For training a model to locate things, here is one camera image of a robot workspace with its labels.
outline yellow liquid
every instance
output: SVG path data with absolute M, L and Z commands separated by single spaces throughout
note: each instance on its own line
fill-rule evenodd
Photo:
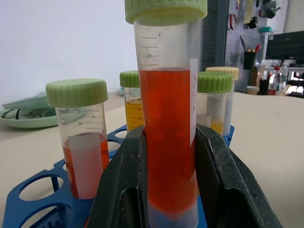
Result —
M 125 115 L 127 117 L 128 132 L 143 125 L 143 107 L 141 102 L 126 102 Z
M 210 128 L 212 128 L 214 131 L 216 131 L 220 135 L 223 135 L 224 122 L 223 121 L 220 122 L 216 119 L 211 119 Z

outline beige cap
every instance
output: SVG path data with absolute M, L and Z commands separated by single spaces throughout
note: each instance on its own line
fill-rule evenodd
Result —
M 225 72 L 232 75 L 232 79 L 234 81 L 238 80 L 238 68 L 237 67 L 230 67 L 230 66 L 214 66 L 208 67 L 206 72 Z

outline white table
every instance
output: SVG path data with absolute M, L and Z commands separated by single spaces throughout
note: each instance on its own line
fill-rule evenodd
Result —
M 304 211 L 304 100 L 235 93 L 230 148 L 251 169 L 282 225 L 301 228 Z M 105 113 L 107 132 L 125 124 L 124 107 Z M 0 140 L 0 227 L 7 194 L 19 183 L 63 159 L 57 127 Z M 39 192 L 51 185 L 36 184 Z

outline white label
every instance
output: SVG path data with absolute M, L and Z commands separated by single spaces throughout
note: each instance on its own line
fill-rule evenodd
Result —
M 103 173 L 99 133 L 69 136 L 78 196 L 80 199 L 95 197 Z
M 190 59 L 190 145 L 196 130 L 196 96 L 198 87 L 198 60 Z
M 211 115 L 197 115 L 196 123 L 205 127 L 211 127 Z

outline green cap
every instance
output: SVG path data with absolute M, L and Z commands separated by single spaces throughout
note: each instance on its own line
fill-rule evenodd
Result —
M 127 88 L 139 88 L 139 75 L 137 70 L 121 72 L 119 78 L 120 86 Z
M 47 101 L 56 108 L 77 108 L 96 105 L 108 99 L 106 82 L 82 78 L 51 82 L 46 86 Z
M 198 72 L 199 93 L 227 93 L 232 87 L 232 75 L 222 72 Z
M 147 12 L 164 10 L 184 10 L 188 14 L 198 13 L 199 18 L 204 18 L 207 8 L 207 0 L 124 0 L 125 19 L 130 24 Z

